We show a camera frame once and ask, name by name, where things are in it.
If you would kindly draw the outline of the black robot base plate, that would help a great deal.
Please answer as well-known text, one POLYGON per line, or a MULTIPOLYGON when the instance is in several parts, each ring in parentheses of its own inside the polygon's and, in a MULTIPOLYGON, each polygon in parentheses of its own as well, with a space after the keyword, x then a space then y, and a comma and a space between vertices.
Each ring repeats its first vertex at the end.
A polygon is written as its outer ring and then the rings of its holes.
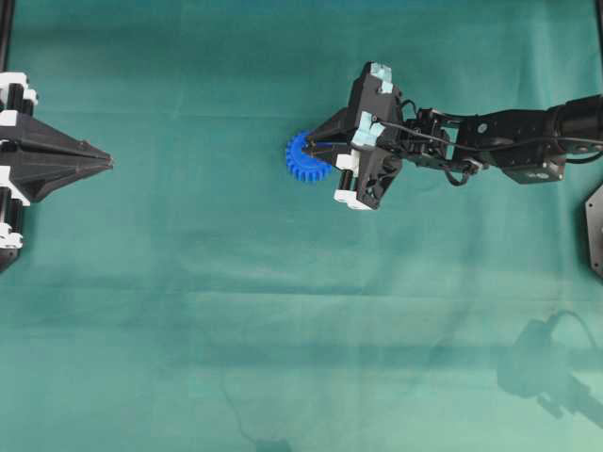
POLYGON ((599 185, 584 202, 589 264, 598 278, 602 278, 602 194, 603 185, 599 185))

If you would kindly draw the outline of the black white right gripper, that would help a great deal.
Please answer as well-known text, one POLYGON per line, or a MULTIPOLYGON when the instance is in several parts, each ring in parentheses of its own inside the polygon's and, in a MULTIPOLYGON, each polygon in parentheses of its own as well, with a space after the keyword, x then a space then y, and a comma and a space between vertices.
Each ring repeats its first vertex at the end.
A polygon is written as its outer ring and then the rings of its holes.
POLYGON ((352 210, 376 210, 402 167, 401 91, 390 67, 368 61, 348 103, 308 135, 306 153, 341 172, 334 193, 352 210))

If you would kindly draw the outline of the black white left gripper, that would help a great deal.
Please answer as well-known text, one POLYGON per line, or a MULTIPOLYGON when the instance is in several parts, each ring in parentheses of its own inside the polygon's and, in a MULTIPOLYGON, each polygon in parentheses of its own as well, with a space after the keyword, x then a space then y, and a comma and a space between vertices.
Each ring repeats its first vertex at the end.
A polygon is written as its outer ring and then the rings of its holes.
POLYGON ((38 93, 25 73, 1 72, 1 271, 20 256, 24 210, 64 186, 113 169, 111 156, 33 117, 38 93), (103 160, 69 164, 16 163, 17 144, 50 153, 103 160))

